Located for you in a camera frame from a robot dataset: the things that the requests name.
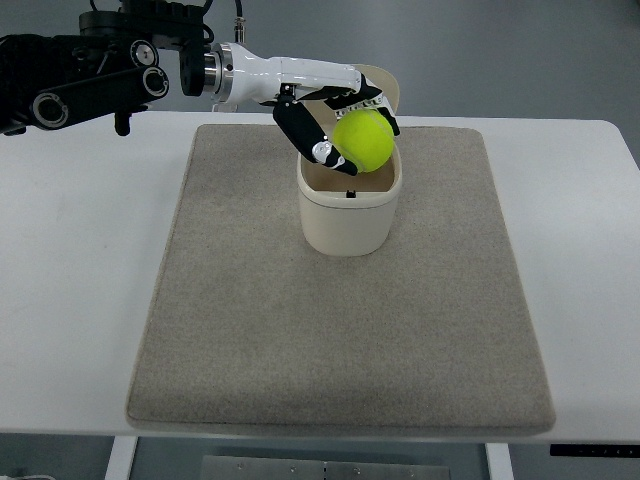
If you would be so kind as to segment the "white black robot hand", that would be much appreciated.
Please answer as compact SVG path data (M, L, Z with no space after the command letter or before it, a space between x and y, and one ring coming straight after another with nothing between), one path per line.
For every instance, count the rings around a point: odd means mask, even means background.
M252 100L272 108L277 126L309 162L355 176L356 165L332 143L337 122L355 110L377 110L399 127L383 90L353 65L319 60L262 58L237 43L213 46L205 55L204 88L219 106Z

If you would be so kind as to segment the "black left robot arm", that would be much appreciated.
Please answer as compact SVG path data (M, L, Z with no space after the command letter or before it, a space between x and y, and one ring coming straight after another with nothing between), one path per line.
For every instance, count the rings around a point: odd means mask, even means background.
M113 115L116 133L128 135L131 116L169 91L160 50L178 52L185 95L226 94L231 54L205 24L210 6L123 1L116 11L83 13L77 35L2 37L2 134L20 135L30 126L59 130Z

